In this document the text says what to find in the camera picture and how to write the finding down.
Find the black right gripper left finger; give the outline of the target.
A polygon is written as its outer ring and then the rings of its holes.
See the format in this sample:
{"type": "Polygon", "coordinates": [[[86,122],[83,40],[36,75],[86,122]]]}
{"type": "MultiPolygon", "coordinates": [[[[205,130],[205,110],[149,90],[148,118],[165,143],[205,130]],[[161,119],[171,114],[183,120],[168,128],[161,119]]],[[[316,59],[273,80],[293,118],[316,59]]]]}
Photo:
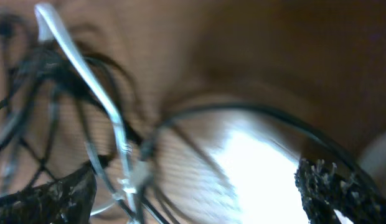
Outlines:
{"type": "Polygon", "coordinates": [[[97,182],[83,166],[61,179],[0,197],[0,224],[90,222],[97,182]]]}

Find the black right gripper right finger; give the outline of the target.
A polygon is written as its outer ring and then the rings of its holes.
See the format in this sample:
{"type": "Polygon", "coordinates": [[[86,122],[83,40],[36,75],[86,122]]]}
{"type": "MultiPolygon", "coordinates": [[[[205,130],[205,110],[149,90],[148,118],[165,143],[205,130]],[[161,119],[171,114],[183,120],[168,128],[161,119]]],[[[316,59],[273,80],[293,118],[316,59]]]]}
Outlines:
{"type": "Polygon", "coordinates": [[[386,223],[386,198],[359,184],[356,176],[345,179],[323,161],[299,161],[294,174],[302,208],[310,223],[340,223],[341,213],[352,223],[386,223]]]}

